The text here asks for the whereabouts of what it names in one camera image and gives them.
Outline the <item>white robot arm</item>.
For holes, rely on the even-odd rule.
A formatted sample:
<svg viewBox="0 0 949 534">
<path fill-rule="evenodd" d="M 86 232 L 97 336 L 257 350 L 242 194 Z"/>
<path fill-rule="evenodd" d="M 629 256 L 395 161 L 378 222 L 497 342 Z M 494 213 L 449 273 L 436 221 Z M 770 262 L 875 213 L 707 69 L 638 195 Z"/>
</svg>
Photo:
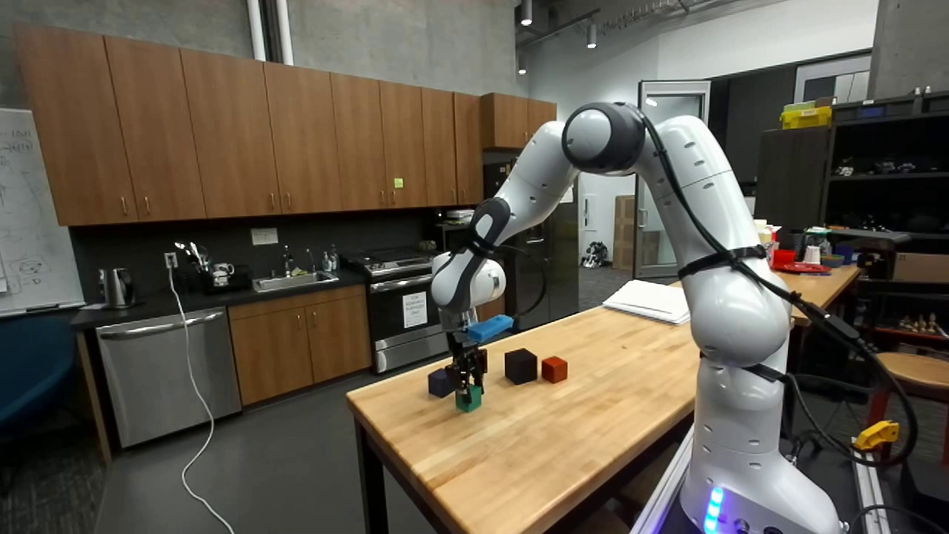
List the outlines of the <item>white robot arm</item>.
<svg viewBox="0 0 949 534">
<path fill-rule="evenodd" d="M 581 172 L 642 179 L 672 240 L 700 348 L 681 514 L 702 532 L 839 534 L 829 495 L 780 453 L 789 302 L 722 148 L 694 117 L 656 123 L 595 102 L 543 124 L 464 243 L 432 265 L 448 348 L 463 350 L 478 308 L 504 292 L 494 249 L 540 227 Z"/>
</svg>

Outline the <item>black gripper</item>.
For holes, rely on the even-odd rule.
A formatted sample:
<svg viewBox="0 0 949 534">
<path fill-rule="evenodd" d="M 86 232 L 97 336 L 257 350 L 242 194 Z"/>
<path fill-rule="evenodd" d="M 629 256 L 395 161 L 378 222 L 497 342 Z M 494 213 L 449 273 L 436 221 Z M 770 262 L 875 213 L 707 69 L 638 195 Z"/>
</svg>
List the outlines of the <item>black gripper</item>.
<svg viewBox="0 0 949 534">
<path fill-rule="evenodd" d="M 470 388 L 478 393 L 478 399 L 482 399 L 482 375 L 487 375 L 487 350 L 470 342 L 467 336 L 448 336 L 448 348 L 452 356 L 452 402 L 464 405 L 467 402 L 467 378 L 470 375 Z"/>
</svg>

